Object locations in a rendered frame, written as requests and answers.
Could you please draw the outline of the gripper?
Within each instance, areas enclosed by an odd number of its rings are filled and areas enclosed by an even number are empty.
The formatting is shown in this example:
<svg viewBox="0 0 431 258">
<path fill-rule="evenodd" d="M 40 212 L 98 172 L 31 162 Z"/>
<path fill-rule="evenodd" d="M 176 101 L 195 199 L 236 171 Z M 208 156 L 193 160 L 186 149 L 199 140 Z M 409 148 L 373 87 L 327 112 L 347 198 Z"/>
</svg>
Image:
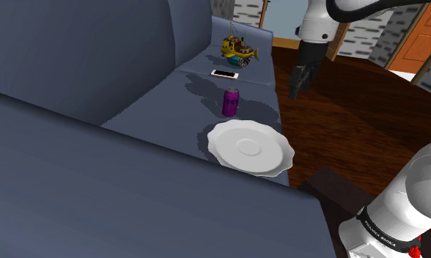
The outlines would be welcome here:
<svg viewBox="0 0 431 258">
<path fill-rule="evenodd" d="M 300 41 L 298 61 L 292 69 L 289 80 L 289 99 L 295 100 L 298 92 L 306 92 L 310 81 L 317 75 L 320 63 L 326 56 L 327 43 L 308 43 Z"/>
</svg>

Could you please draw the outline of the purple drink can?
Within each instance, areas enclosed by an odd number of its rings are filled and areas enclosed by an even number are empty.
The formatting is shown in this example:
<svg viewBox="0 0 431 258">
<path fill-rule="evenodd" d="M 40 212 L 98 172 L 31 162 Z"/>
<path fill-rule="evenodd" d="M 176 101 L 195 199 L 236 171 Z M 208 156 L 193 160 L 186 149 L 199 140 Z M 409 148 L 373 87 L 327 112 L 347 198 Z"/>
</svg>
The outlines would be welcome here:
<svg viewBox="0 0 431 258">
<path fill-rule="evenodd" d="M 236 115 L 239 97 L 240 94 L 237 89 L 228 88 L 225 90 L 222 106 L 222 114 L 225 117 L 234 117 Z"/>
</svg>

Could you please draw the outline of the yellow toy boat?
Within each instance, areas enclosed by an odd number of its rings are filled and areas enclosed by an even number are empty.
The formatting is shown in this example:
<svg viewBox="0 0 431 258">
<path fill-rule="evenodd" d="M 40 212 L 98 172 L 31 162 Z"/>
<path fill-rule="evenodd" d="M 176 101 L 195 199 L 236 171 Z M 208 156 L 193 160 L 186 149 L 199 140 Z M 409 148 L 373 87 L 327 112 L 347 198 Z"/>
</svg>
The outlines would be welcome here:
<svg viewBox="0 0 431 258">
<path fill-rule="evenodd" d="M 235 37 L 230 25 L 229 36 L 223 39 L 221 46 L 221 55 L 228 63 L 237 67 L 247 67 L 252 58 L 259 59 L 258 53 L 259 49 L 247 45 L 244 37 Z"/>
</svg>

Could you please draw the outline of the white smartphone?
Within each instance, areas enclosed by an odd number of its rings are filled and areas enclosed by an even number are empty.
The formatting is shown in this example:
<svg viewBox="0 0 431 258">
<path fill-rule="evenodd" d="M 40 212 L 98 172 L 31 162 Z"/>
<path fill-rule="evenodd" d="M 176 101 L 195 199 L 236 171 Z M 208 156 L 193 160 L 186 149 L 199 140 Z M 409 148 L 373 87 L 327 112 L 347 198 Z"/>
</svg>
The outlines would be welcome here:
<svg viewBox="0 0 431 258">
<path fill-rule="evenodd" d="M 211 72 L 211 75 L 223 77 L 223 78 L 232 78 L 232 79 L 237 79 L 239 76 L 238 73 L 233 73 L 233 72 L 228 72 L 228 71 L 223 71 L 223 70 L 213 70 Z"/>
</svg>

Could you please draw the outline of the white scalloped plate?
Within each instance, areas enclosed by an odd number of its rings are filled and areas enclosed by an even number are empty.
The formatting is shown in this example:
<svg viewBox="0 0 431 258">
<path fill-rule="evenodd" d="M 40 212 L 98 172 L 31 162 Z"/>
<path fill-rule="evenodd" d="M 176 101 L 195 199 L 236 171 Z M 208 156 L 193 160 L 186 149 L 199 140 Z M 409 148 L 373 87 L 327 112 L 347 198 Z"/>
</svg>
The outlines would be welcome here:
<svg viewBox="0 0 431 258">
<path fill-rule="evenodd" d="M 226 167 L 258 177 L 276 177 L 292 168 L 294 149 L 287 138 L 253 120 L 221 122 L 207 134 L 208 151 Z"/>
</svg>

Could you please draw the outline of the orange wooden door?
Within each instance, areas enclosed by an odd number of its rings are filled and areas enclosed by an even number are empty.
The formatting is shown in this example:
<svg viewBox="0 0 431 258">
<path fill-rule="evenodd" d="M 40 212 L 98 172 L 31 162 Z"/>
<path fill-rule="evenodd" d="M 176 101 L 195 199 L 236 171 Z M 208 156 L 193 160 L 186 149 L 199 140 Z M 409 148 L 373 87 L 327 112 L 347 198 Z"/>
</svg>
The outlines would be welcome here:
<svg viewBox="0 0 431 258">
<path fill-rule="evenodd" d="M 421 7 L 385 68 L 401 74 L 413 73 L 410 82 L 415 84 L 427 70 L 430 57 L 431 3 Z"/>
</svg>

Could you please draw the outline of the blue-grey sofa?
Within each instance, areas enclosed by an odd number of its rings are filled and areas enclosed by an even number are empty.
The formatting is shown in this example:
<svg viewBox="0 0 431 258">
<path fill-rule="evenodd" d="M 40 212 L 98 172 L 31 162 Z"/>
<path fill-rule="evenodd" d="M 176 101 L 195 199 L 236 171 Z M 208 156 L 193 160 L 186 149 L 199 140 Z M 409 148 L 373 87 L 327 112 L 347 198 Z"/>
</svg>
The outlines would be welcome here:
<svg viewBox="0 0 431 258">
<path fill-rule="evenodd" d="M 272 42 L 210 0 L 0 0 L 0 258 L 336 258 L 317 199 L 207 149 L 229 87 L 280 129 Z"/>
</svg>

